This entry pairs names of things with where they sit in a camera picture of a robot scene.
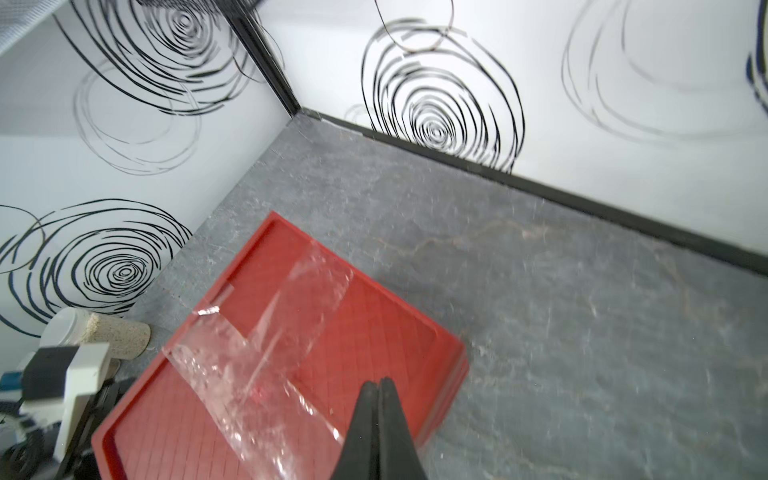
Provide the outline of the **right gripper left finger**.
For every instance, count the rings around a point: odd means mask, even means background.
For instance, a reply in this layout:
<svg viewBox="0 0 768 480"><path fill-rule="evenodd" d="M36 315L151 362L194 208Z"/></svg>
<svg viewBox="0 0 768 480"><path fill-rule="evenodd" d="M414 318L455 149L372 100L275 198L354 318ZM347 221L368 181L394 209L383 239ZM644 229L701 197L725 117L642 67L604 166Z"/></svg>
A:
<svg viewBox="0 0 768 480"><path fill-rule="evenodd" d="M359 392L331 480L379 478L379 387L366 381Z"/></svg>

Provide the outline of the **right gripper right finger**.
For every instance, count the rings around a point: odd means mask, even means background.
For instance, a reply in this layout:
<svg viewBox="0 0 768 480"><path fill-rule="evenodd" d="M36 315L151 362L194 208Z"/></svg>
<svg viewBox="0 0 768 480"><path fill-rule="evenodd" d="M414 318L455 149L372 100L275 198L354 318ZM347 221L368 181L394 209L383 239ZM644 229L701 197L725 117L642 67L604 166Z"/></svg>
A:
<svg viewBox="0 0 768 480"><path fill-rule="evenodd" d="M378 474L384 480L427 480L394 381L379 384Z"/></svg>

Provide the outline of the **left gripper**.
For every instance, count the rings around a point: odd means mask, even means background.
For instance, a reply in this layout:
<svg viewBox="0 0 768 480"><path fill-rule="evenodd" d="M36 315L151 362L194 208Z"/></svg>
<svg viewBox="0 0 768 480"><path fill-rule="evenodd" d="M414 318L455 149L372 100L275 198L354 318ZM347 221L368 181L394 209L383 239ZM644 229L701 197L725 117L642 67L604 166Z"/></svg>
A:
<svg viewBox="0 0 768 480"><path fill-rule="evenodd" d="M106 385L88 401L64 459L59 464L55 475L56 480L101 478L91 437L134 382L134 377L119 381L108 380Z"/></svg>

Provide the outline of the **red drawer cabinet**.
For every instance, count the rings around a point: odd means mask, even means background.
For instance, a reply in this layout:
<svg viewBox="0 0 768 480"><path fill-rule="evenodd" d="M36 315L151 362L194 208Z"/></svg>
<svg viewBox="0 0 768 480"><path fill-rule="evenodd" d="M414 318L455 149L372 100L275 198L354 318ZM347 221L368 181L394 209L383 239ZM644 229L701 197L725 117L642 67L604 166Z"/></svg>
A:
<svg viewBox="0 0 768 480"><path fill-rule="evenodd" d="M446 328L271 213L94 433L105 479L330 479L366 381L417 453L469 371Z"/></svg>

